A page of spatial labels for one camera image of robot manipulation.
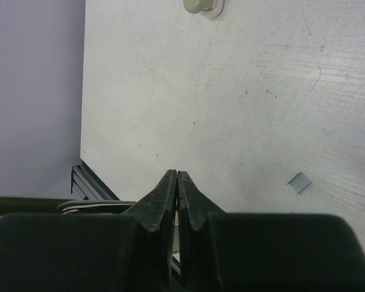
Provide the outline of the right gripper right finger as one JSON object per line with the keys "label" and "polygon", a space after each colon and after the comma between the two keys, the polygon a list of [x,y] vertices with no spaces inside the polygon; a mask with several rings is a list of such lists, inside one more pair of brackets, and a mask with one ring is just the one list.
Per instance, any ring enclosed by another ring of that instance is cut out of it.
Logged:
{"label": "right gripper right finger", "polygon": [[328,214],[227,213],[178,172],[186,291],[365,291],[365,254]]}

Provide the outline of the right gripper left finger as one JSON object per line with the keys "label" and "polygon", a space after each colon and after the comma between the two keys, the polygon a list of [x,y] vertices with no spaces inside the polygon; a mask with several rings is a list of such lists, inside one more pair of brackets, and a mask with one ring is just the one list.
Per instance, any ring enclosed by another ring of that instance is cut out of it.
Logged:
{"label": "right gripper left finger", "polygon": [[134,203],[0,197],[0,291],[168,291],[176,183]]}

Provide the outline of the small staple strip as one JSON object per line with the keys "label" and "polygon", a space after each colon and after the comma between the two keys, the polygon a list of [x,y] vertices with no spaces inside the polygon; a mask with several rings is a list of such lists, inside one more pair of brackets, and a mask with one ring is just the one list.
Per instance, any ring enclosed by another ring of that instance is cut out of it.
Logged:
{"label": "small staple strip", "polygon": [[287,185],[294,190],[296,195],[301,194],[311,184],[311,179],[303,172],[299,172],[287,183]]}

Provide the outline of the beige stapler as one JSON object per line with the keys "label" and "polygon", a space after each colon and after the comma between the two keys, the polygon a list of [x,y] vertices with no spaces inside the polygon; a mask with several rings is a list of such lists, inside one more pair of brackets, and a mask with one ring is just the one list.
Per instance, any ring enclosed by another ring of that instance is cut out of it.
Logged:
{"label": "beige stapler", "polygon": [[224,0],[183,0],[183,6],[191,14],[202,14],[212,19],[223,11]]}

